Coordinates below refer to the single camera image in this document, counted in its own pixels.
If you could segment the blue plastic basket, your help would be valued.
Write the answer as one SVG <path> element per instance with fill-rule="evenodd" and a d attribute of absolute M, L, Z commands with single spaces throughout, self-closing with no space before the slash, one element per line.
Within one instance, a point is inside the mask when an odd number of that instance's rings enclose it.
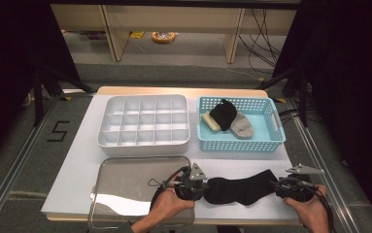
<path fill-rule="evenodd" d="M 221 100 L 229 101 L 251 123 L 254 134 L 250 139 L 238 139 L 230 130 L 213 131 L 202 119 Z M 274 101 L 268 97 L 201 96 L 197 101 L 197 137 L 200 149 L 206 151 L 272 152 L 286 140 Z"/>

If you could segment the black sock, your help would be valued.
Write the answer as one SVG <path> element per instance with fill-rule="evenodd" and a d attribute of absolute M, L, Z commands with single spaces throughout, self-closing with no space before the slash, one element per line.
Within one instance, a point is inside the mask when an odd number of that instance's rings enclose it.
<path fill-rule="evenodd" d="M 237 116 L 237 109 L 229 101 L 222 99 L 213 110 L 210 111 L 210 116 L 220 126 L 222 131 L 228 130 L 231 123 Z"/>
<path fill-rule="evenodd" d="M 208 180 L 209 188 L 204 192 L 204 198 L 213 205 L 237 202 L 243 206 L 250 206 L 273 193 L 275 188 L 272 183 L 276 181 L 277 178 L 269 169 L 240 180 L 213 178 Z"/>

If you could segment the white compartment organizer box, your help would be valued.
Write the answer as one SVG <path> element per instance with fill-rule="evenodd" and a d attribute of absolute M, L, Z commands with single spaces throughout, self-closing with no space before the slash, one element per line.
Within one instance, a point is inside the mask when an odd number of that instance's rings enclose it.
<path fill-rule="evenodd" d="M 174 155 L 187 151 L 190 123 L 181 94 L 112 96 L 97 144 L 110 156 Z"/>

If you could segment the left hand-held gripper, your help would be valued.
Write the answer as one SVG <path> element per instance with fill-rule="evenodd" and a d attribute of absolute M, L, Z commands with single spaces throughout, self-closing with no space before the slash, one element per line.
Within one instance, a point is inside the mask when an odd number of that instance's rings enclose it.
<path fill-rule="evenodd" d="M 207 176 L 197 163 L 182 167 L 182 174 L 173 181 L 175 192 L 180 199 L 196 201 L 209 188 Z"/>

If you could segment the person's left hand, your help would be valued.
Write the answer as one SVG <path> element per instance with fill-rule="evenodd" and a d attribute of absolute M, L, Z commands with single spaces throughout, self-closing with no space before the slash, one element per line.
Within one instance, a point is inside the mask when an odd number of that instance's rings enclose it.
<path fill-rule="evenodd" d="M 167 188 L 162 191 L 152 206 L 152 210 L 148 214 L 152 225 L 171 219 L 176 214 L 184 210 L 194 208 L 194 202 L 183 200 L 177 196 L 173 188 Z"/>

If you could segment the grey sock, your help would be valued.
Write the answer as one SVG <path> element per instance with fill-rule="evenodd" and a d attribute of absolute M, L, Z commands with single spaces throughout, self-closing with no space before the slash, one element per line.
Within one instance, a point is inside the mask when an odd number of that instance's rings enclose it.
<path fill-rule="evenodd" d="M 254 130 L 251 122 L 240 111 L 237 112 L 236 117 L 232 121 L 229 130 L 238 139 L 250 139 L 254 135 Z"/>

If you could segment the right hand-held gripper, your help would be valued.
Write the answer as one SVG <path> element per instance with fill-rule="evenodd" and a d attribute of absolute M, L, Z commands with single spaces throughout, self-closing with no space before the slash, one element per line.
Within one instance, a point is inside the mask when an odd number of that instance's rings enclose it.
<path fill-rule="evenodd" d="M 276 195 L 291 198 L 298 202 L 308 202 L 318 195 L 318 189 L 311 180 L 311 175 L 324 174 L 323 169 L 298 164 L 287 169 L 288 175 L 274 182 Z"/>

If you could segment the pale yellow sock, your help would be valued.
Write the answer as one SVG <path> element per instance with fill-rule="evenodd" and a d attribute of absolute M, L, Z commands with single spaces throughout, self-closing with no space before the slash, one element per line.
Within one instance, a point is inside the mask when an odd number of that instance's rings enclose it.
<path fill-rule="evenodd" d="M 212 131 L 220 131 L 220 126 L 217 124 L 217 122 L 211 117 L 210 112 L 206 111 L 202 115 L 202 120 L 209 126 L 209 128 Z"/>

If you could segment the black curtain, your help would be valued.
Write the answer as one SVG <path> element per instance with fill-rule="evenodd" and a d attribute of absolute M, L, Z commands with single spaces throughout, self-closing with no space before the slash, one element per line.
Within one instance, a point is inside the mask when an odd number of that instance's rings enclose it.
<path fill-rule="evenodd" d="M 302 54 L 318 110 L 372 204 L 372 0 L 300 0 L 276 73 Z"/>
<path fill-rule="evenodd" d="M 80 79 L 48 1 L 0 0 L 0 146 L 34 77 L 54 94 Z"/>

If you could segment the person's right hand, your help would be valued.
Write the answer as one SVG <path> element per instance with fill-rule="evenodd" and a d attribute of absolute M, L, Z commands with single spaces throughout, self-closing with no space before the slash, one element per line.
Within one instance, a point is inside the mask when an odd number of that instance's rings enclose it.
<path fill-rule="evenodd" d="M 327 211 L 317 196 L 308 202 L 298 202 L 287 197 L 284 203 L 295 210 L 300 222 L 310 233 L 330 233 Z"/>

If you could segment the black metal stand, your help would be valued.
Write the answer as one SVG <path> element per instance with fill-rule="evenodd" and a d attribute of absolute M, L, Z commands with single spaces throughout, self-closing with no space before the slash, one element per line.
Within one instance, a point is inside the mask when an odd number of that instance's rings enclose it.
<path fill-rule="evenodd" d="M 35 105 L 35 121 L 34 125 L 37 126 L 44 117 L 44 104 L 43 104 L 43 90 L 46 89 L 49 96 L 59 97 L 64 94 L 64 91 L 59 86 L 59 81 L 65 81 L 86 93 L 94 93 L 95 89 L 81 82 L 79 75 L 75 77 L 69 76 L 58 69 L 52 68 L 47 65 L 41 65 L 34 68 L 35 72 L 32 78 L 33 91 L 34 91 L 34 105 Z"/>
<path fill-rule="evenodd" d="M 306 119 L 306 105 L 307 105 L 307 77 L 306 73 L 299 68 L 288 68 L 280 75 L 272 78 L 270 81 L 261 83 L 258 89 L 265 90 L 268 87 L 286 80 L 286 84 L 282 90 L 285 97 L 293 97 L 295 93 L 299 97 L 299 118 L 304 127 L 308 126 Z"/>

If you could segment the white table cover sheet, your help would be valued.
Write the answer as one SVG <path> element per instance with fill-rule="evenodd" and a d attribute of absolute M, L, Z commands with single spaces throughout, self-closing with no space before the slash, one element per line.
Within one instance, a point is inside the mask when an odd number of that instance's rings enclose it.
<path fill-rule="evenodd" d="M 43 205 L 42 212 L 49 219 L 87 219 L 91 190 L 94 187 L 100 164 L 107 158 L 97 143 L 101 116 L 108 95 L 93 97 L 71 148 Z M 197 137 L 197 108 L 199 100 L 188 99 L 191 134 L 185 157 L 199 164 L 211 177 L 242 179 L 269 169 L 284 177 L 291 167 L 287 150 L 279 145 L 273 151 L 220 151 L 202 150 Z M 295 211 L 274 194 L 261 198 L 249 207 L 240 204 L 214 206 L 204 200 L 195 204 L 197 224 L 296 224 Z"/>

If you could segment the beige wooden desk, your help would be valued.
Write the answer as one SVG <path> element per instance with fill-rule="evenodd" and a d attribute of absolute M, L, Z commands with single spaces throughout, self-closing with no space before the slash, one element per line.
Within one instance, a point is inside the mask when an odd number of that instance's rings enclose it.
<path fill-rule="evenodd" d="M 158 31 L 221 34 L 226 61 L 232 63 L 240 35 L 286 36 L 296 14 L 295 10 L 70 4 L 52 4 L 51 9 L 63 30 L 105 32 L 114 61 L 121 60 L 131 32 Z"/>

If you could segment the orange tape roll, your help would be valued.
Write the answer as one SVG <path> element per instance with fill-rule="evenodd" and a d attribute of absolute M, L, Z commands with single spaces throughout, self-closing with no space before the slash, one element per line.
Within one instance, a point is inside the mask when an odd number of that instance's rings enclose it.
<path fill-rule="evenodd" d="M 153 32 L 151 38 L 156 43 L 168 44 L 175 40 L 176 34 L 174 32 Z"/>

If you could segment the shiny metal tray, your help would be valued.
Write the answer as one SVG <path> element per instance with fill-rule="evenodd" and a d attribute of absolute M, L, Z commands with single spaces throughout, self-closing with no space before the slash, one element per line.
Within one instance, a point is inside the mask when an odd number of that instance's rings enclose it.
<path fill-rule="evenodd" d="M 134 223 L 151 210 L 157 195 L 174 188 L 182 167 L 191 166 L 184 156 L 108 158 L 100 165 L 91 193 L 88 226 L 94 232 L 112 232 Z"/>

